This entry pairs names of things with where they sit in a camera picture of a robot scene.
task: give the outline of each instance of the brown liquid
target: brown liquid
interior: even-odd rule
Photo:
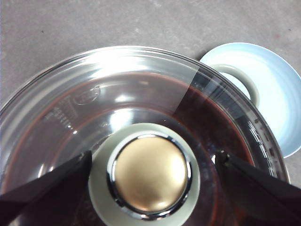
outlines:
[[[22,173],[12,173],[8,177],[8,186],[33,174],[41,162],[44,162],[45,168],[50,168],[79,152],[93,149],[100,139],[111,133],[110,118],[114,110],[128,108],[133,115],[131,123],[152,122],[169,127],[186,140],[196,156],[201,173],[200,195],[192,215],[184,225],[221,225],[225,221],[233,223],[233,216],[210,157],[216,150],[223,149],[250,163],[251,160],[244,139],[226,113],[197,89],[168,77],[147,73],[114,75],[94,80],[82,84],[64,98],[72,100],[80,92],[99,84],[100,95],[93,104],[77,105],[70,101],[72,110],[80,115],[80,118],[71,121],[77,136],[68,130],[53,134],[62,125],[59,120],[45,118],[54,107],[59,107],[68,115],[62,98],[56,100],[52,108],[41,113],[40,119],[21,139],[24,143],[20,144],[20,152],[11,166],[12,169],[16,167],[24,170]],[[121,95],[132,98],[116,102]],[[36,153],[30,162],[24,161],[28,159],[31,150],[43,151]],[[78,221],[89,225],[104,225],[98,217],[88,219],[88,215],[95,216],[94,210],[85,206],[91,206],[88,196],[79,208]]]

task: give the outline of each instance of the dark liquid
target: dark liquid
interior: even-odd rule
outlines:
[[[99,96],[87,97],[87,90],[98,86]],[[85,96],[79,103],[81,93]],[[82,104],[83,100],[90,99],[93,100],[91,103]],[[61,116],[51,114],[58,109]],[[68,130],[66,119],[62,121],[64,117],[72,130]],[[211,157],[217,150],[225,150],[252,163],[246,143],[229,116],[211,99],[193,87],[155,74],[104,77],[82,84],[54,101],[21,139],[24,142],[10,167],[24,170],[22,173],[12,170],[7,185],[14,187],[22,183],[41,162],[49,169],[82,151],[97,149],[118,125],[122,128],[140,122],[157,123],[174,130],[186,140],[196,156],[201,189],[197,205],[184,225],[221,225],[224,222],[233,225],[233,216]],[[34,159],[24,161],[30,150],[42,151],[35,153]],[[76,221],[79,225],[104,225],[94,212],[88,194]]]

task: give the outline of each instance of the lid knob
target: lid knob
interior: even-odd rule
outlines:
[[[121,150],[114,177],[128,205],[142,212],[161,212],[182,197],[188,170],[183,153],[172,141],[151,136],[135,139]]]

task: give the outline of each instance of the glass lid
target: glass lid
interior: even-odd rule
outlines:
[[[98,204],[91,201],[94,195],[89,184],[76,217],[78,225],[116,226],[124,221],[158,226],[220,225],[227,221],[232,225],[234,216],[214,168],[219,150],[288,181],[278,144],[253,104],[210,67],[157,48],[101,48],[64,60],[33,78],[5,104],[0,126],[1,194],[41,177],[83,151],[101,156],[101,147],[120,131],[151,134],[157,140],[171,137],[178,149],[170,153],[184,162],[184,175],[192,173],[191,181],[186,179],[174,191],[182,195],[187,190],[184,186],[195,189],[191,195],[187,190],[187,201],[182,204],[186,208],[192,197],[191,208],[183,211],[187,215],[180,215],[179,207],[169,217],[145,221],[110,209],[112,215],[123,219],[115,222],[95,207]],[[181,153],[192,159],[189,171]],[[126,182],[120,180],[117,188],[126,191],[123,184]]]

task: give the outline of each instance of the gray countertop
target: gray countertop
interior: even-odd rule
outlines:
[[[237,41],[278,53],[301,74],[301,1],[3,0],[1,103],[39,71],[86,50],[143,45],[200,59]],[[285,163],[301,187],[301,152]]]

